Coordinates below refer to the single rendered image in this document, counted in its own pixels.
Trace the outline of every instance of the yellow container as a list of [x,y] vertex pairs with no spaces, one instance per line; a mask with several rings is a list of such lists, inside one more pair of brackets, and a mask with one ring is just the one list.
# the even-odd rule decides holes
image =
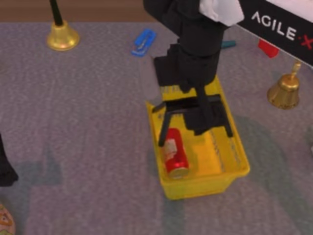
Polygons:
[[[179,180],[168,177],[162,150],[158,146],[165,108],[152,113],[153,106],[146,102],[160,182],[166,196],[172,200],[224,192],[233,180],[246,176],[250,171],[218,77],[205,90],[207,94],[219,94],[222,97],[233,137],[227,136],[224,127],[212,128],[201,136],[194,136],[192,131],[185,128],[182,115],[174,115],[170,127],[180,130],[190,167],[188,176]],[[162,94],[163,100],[196,95],[194,89],[183,94],[177,86],[163,87]]]

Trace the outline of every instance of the bottle label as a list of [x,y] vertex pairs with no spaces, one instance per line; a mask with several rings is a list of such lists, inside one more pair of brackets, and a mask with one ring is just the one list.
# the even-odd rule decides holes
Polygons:
[[164,145],[165,161],[172,159],[177,153],[177,146],[174,139],[168,139]]

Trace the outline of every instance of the gray floor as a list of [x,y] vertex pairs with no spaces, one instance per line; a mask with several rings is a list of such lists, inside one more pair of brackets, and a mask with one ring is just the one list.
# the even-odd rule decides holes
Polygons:
[[175,37],[158,24],[75,23],[81,44],[45,45],[49,24],[0,24],[0,130],[20,175],[0,200],[17,235],[312,235],[313,71],[301,102],[266,100],[294,59],[268,59],[239,28],[219,76],[251,164],[224,194],[169,201],[156,164],[132,41],[144,27],[162,55]]

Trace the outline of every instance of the black object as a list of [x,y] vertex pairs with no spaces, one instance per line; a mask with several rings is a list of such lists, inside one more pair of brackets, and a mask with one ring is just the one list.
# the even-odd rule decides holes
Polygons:
[[239,2],[245,15],[239,26],[313,66],[312,22],[266,0]]
[[12,186],[15,181],[18,181],[19,177],[11,164],[9,163],[0,135],[0,187]]
[[194,131],[196,136],[202,135],[213,127],[223,126],[227,136],[232,137],[233,132],[221,96],[219,94],[207,95],[206,99],[212,107],[212,122],[210,123],[206,121],[205,116],[201,115],[201,109],[196,97],[165,101],[161,106],[155,107],[153,112],[157,112],[162,106],[166,107],[158,145],[160,147],[164,146],[172,115],[177,114],[183,114],[187,130]]
[[164,144],[171,116],[177,113],[184,114],[186,128],[195,135],[223,125],[232,136],[222,101],[207,96],[204,90],[216,76],[224,31],[228,27],[202,15],[200,0],[143,0],[143,3],[150,15],[179,37],[176,44],[170,45],[166,56],[154,60],[159,85],[179,85],[184,93],[195,88],[197,93],[194,98],[165,102],[159,145]]
[[63,20],[62,20],[62,16],[58,7],[57,0],[50,0],[50,5],[51,5],[55,25],[62,26]]

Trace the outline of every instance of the golden bell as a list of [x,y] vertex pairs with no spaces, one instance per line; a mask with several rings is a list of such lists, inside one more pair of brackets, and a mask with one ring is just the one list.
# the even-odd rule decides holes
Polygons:
[[78,45],[80,37],[66,21],[61,26],[52,23],[51,32],[48,35],[48,46],[57,51],[70,50]]
[[292,109],[299,104],[300,82],[296,76],[301,67],[300,61],[297,61],[291,74],[283,75],[278,82],[268,91],[269,102],[280,109]]

